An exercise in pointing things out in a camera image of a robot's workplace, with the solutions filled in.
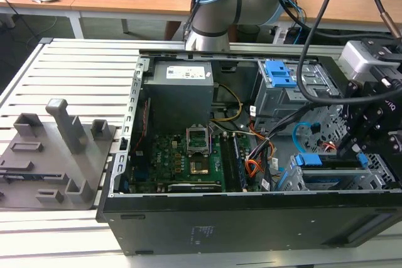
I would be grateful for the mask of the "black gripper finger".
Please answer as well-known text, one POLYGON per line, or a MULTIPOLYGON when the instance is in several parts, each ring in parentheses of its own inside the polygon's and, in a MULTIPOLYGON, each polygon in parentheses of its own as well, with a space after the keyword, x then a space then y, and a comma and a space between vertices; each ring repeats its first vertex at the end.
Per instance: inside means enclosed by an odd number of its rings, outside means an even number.
POLYGON ((378 142, 380 121, 384 116, 384 105, 381 103, 361 104, 356 109, 355 144, 364 153, 380 154, 378 142))
MULTIPOLYGON (((354 80, 350 80, 345 91, 346 98, 352 98, 359 96, 359 89, 361 88, 361 84, 354 80)), ((337 147, 337 156, 338 157, 348 157, 350 156, 350 149, 352 148, 353 142, 353 122, 352 118, 354 117, 354 107, 355 105, 344 104, 342 108, 341 117, 345 122, 345 134, 342 136, 338 143, 337 147)))

